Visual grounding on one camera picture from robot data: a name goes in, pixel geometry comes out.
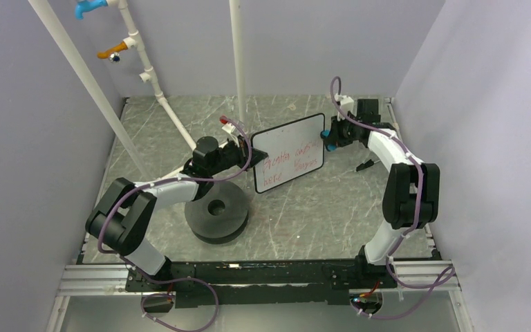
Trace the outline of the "blue whiteboard eraser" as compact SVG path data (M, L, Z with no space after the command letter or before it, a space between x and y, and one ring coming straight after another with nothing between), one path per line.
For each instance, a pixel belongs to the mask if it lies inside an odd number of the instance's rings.
M333 142L333 140L330 137L330 131L329 130L327 130L327 129L323 130L320 133L320 138L323 141L324 148L325 148L326 151L335 151L336 150L336 145L335 145L335 143Z

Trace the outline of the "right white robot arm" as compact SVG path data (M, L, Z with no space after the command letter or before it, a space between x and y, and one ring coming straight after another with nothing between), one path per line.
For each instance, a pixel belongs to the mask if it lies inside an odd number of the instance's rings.
M382 122L377 99L354 100L336 94L337 115L321 132L327 151L362 143L388 171L382 199L383 222L362 248L364 261L353 269L357 284L369 287L380 278L380 269L407 236L434 221L438 215L440 169L416 157L399 138L395 127Z

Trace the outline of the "black framed whiteboard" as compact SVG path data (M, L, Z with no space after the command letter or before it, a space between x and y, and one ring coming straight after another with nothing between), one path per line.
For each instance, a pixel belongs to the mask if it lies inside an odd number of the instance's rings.
M268 155L253 167L256 193L322 168L325 149L320 134L325 119L323 113L316 113L252 135L252 147Z

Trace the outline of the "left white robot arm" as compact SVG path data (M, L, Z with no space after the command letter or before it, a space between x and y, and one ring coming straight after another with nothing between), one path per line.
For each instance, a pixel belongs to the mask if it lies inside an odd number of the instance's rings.
M155 183L115 179L86 220L86 232L109 247L110 253L144 271L144 282L155 291L166 288L172 277L171 260L146 238L154 212L177 203L203 198L216 182L214 175L234 166L242 170L265 160L268 154L242 136L221 147L217 139L204 136L192 157L173 178Z

